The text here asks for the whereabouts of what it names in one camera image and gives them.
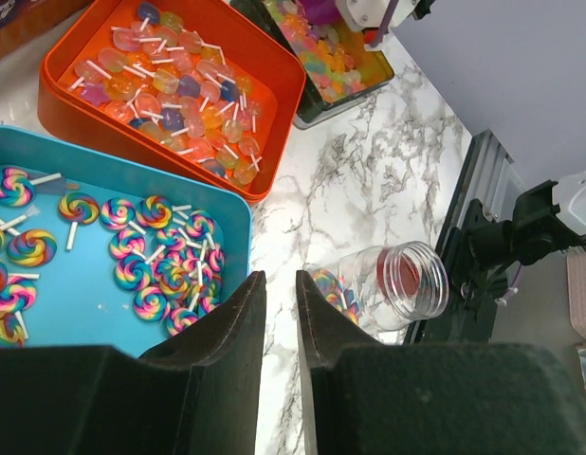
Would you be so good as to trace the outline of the clear plastic jar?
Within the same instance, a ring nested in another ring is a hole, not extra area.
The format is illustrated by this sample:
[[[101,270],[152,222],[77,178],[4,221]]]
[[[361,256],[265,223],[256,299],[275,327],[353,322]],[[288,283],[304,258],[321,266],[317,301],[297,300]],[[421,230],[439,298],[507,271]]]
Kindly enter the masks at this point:
[[[372,246],[309,274],[326,301],[371,336],[436,318],[449,300],[444,264],[420,241]]]

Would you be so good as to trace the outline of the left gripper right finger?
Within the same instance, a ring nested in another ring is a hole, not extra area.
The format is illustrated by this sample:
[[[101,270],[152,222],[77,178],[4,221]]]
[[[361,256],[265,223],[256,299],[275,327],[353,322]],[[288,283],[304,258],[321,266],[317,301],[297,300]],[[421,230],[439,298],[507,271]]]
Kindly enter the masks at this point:
[[[526,344],[386,345],[296,276],[309,454],[583,454],[586,407]]]

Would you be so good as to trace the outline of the teal candy tray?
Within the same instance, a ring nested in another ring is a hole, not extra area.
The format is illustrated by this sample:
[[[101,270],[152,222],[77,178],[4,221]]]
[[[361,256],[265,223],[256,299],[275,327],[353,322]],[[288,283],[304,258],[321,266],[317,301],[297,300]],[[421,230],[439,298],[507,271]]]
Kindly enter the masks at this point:
[[[172,204],[208,212],[221,229],[225,252],[222,298],[228,298],[249,273],[252,214],[237,194],[178,175],[106,155],[68,142],[0,126],[0,170],[16,167],[33,176],[60,173],[99,203],[121,197],[132,203],[150,195]],[[54,259],[35,268],[37,300],[24,312],[28,347],[113,345],[139,356],[168,338],[163,322],[147,322],[133,309],[134,295],[114,280],[108,253],[113,234],[101,222],[78,228],[72,250],[65,243],[69,223],[58,214],[62,195],[44,190],[32,204],[40,212],[19,231],[45,229],[57,241]]]

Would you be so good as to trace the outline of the gold tin candy tray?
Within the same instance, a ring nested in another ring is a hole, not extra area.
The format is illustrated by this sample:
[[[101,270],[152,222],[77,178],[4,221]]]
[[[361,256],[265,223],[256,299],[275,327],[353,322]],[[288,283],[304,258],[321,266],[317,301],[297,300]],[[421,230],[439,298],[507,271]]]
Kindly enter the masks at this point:
[[[231,1],[259,29],[301,62],[306,72],[294,124],[308,129],[350,109],[394,78],[381,51],[367,51],[363,35],[341,18],[313,25],[300,1]]]

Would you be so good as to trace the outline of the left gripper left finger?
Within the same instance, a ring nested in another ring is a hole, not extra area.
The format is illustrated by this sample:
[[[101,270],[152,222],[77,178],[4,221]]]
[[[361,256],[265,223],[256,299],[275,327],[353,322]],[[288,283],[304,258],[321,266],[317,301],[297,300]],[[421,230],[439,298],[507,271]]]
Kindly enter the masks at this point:
[[[140,357],[0,350],[0,454],[251,454],[266,275]]]

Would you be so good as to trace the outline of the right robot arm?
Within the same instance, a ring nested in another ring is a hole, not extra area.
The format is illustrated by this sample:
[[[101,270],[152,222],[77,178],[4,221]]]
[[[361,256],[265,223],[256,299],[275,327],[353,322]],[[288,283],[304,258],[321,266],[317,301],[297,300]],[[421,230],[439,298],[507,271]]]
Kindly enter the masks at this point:
[[[524,192],[510,220],[477,227],[469,235],[472,256],[484,268],[531,265],[577,246],[586,246],[586,171]]]

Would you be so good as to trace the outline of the purple plastic scoop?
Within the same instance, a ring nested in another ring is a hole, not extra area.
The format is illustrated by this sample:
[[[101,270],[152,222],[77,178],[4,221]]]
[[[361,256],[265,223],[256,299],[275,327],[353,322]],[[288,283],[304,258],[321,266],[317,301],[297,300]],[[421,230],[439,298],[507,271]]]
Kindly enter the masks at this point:
[[[300,4],[310,24],[331,25],[341,19],[334,0],[300,0]]]

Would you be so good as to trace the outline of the orange plastic bin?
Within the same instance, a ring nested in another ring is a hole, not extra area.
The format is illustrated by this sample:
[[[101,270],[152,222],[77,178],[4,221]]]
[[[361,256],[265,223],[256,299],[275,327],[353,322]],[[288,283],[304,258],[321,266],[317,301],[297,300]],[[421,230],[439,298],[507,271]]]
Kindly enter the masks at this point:
[[[90,4],[88,0],[0,0],[0,61]]]

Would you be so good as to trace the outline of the orange candy tray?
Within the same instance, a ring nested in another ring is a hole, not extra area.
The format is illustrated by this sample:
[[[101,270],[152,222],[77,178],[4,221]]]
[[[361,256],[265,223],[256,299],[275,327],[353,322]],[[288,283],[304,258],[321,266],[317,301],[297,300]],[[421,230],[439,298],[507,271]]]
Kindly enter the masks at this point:
[[[299,61],[222,1],[94,1],[46,54],[54,136],[265,199],[302,96]]]

